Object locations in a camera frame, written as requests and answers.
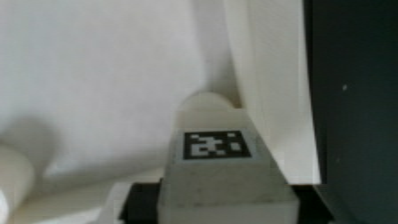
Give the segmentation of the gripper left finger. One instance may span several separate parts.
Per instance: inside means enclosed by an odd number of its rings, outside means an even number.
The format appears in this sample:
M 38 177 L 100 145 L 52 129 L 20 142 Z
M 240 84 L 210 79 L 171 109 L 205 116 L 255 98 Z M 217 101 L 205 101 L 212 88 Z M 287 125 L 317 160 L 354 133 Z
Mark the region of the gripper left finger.
M 114 185 L 104 206 L 104 224 L 159 224 L 160 183 Z

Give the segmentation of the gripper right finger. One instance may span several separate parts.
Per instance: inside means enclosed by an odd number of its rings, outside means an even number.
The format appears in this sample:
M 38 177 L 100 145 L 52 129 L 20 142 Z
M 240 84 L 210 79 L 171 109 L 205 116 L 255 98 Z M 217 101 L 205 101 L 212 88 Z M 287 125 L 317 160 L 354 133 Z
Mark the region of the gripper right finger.
M 294 185 L 294 191 L 301 201 L 299 224 L 331 224 L 335 216 L 315 187 L 312 185 Z

